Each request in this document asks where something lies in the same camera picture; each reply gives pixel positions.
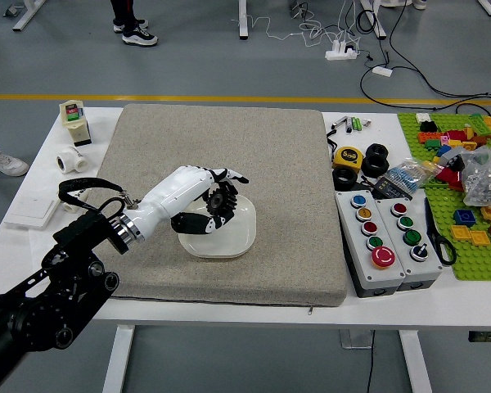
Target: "gray control box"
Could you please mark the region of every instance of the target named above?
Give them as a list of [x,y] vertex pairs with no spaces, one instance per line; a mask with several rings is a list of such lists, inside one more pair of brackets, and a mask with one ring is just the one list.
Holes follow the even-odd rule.
[[398,291],[430,287],[443,268],[427,234],[419,225],[420,219],[411,201],[407,198],[383,199],[376,201],[376,207],[406,274]]
[[[345,241],[352,258],[352,262],[348,261],[349,272],[358,297],[392,295],[402,284],[406,274],[371,193],[369,191],[337,192],[335,197]],[[364,206],[357,204],[356,207],[353,206],[351,202],[354,197],[360,200],[363,198]],[[357,212],[361,208],[370,211],[371,217],[364,217],[364,219],[377,226],[375,236],[381,239],[382,246],[394,253],[395,260],[390,266],[382,268],[373,263],[372,251],[367,247],[370,236],[363,233],[364,222],[357,219]]]

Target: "black rubber ring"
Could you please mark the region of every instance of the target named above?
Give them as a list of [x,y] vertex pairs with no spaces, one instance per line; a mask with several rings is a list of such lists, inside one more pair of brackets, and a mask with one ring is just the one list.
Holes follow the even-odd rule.
[[373,143],[366,150],[366,157],[383,156],[384,158],[387,158],[388,154],[389,152],[387,151],[387,148],[384,145],[381,145],[380,143]]
[[362,161],[362,172],[368,178],[377,178],[390,168],[390,163],[383,156],[366,156]]
[[347,167],[337,167],[333,169],[333,183],[336,191],[349,191],[357,182],[357,173]]

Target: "yellow floor line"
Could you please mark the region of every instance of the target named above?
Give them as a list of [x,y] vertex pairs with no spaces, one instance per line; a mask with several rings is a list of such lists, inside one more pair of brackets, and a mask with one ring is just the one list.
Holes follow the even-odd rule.
[[[100,95],[100,94],[0,94],[0,100],[12,101],[147,101],[147,102],[260,102],[298,104],[374,104],[367,98],[347,97],[261,97],[261,96],[142,96],[142,95]],[[445,106],[455,100],[378,98],[378,101],[392,105]],[[469,103],[491,106],[491,100],[471,100]]]

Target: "white robotic hand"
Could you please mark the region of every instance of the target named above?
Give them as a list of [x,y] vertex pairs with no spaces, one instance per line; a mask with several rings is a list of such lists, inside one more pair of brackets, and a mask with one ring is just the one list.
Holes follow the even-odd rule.
[[[211,233],[234,215],[238,191],[232,180],[249,182],[231,169],[181,166],[150,190],[136,209],[124,209],[124,214],[132,222],[131,231],[139,240],[148,239],[156,225],[166,219],[171,219],[173,229],[179,233]],[[219,188],[210,195],[213,184]],[[199,197],[207,202],[211,217],[182,213]]]

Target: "gray felt mat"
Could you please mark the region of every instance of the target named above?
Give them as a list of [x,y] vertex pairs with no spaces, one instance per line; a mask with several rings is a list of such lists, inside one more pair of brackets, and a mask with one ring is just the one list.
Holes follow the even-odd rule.
[[[181,165],[227,167],[257,213],[244,255],[206,260],[188,254],[169,223],[118,255],[95,252],[120,275],[115,295],[252,305],[338,306],[346,269],[322,114],[318,111],[128,105],[98,174],[143,197]],[[99,206],[108,192],[95,191]]]

